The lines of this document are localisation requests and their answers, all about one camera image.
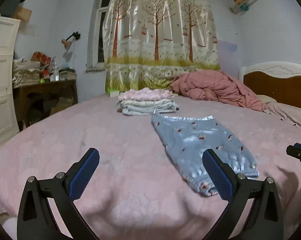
wall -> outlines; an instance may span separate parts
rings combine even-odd
[[[80,102],[105,93],[105,72],[85,73],[87,65],[91,65],[90,39],[94,30],[90,26],[93,22],[92,18],[95,17],[97,1],[99,0],[62,0],[58,8],[54,35],[50,45],[50,55],[56,56],[59,64],[67,62],[70,66],[74,66],[77,73]],[[231,0],[209,1],[215,18],[217,38],[226,43],[240,44],[236,18],[228,10]],[[74,42],[69,52],[65,53],[61,39],[75,31],[80,32],[81,39]],[[227,60],[221,60],[221,62],[224,62],[223,70],[229,70],[230,74],[238,77],[239,66],[241,66],[240,57],[233,57],[231,63]]]
[[[296,0],[259,0],[236,17],[243,65],[276,60],[301,64],[301,8]]]
[[[228,7],[233,0],[209,0],[215,20],[220,69],[238,78],[241,62],[241,32],[236,15]]]
[[[91,62],[91,59],[88,62],[90,58],[88,50],[92,50],[89,44],[94,30],[90,29],[90,25],[92,15],[93,18],[96,15],[98,2],[99,0],[62,0],[57,11],[56,25],[50,44],[50,55],[56,56],[58,64],[68,63],[75,68],[79,102],[105,93],[105,72],[85,72]],[[81,38],[73,42],[69,52],[65,53],[61,40],[76,31],[81,34]]]
[[[29,25],[35,28],[32,35],[23,34],[23,23],[17,34],[15,44],[16,57],[30,59],[35,51],[49,53],[56,12],[60,0],[26,0],[21,6],[32,10]]]

folded clothes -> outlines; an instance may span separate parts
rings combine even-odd
[[[203,166],[202,156],[207,149],[213,149],[235,173],[249,179],[258,177],[256,161],[249,150],[212,116],[196,119],[155,113],[151,121],[171,162],[195,192],[204,196],[218,193]]]
[[[124,100],[118,102],[117,110],[125,115],[148,115],[157,113],[173,113],[179,110],[179,106],[172,99],[158,101]]]
[[[129,90],[118,97],[118,101],[137,100],[137,101],[156,101],[163,98],[172,98],[172,91],[165,89],[149,89]]]

blue patterned cloth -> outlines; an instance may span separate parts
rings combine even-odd
[[[213,149],[235,173],[249,179],[259,176],[249,150],[212,116],[196,119],[155,113],[151,121],[171,162],[195,192],[204,196],[218,193],[203,166],[202,156],[207,149]]]

stack of folded clothes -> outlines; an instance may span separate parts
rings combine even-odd
[[[118,97],[117,110],[125,115],[173,113],[179,106],[172,99],[172,91],[164,89],[129,90]]]

pillow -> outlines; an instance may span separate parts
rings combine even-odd
[[[277,102],[270,102],[267,104],[266,109],[263,112],[271,114],[301,130],[301,108]]]
[[[257,97],[262,101],[264,104],[268,104],[270,102],[277,102],[275,99],[265,96],[265,95],[257,95]]]

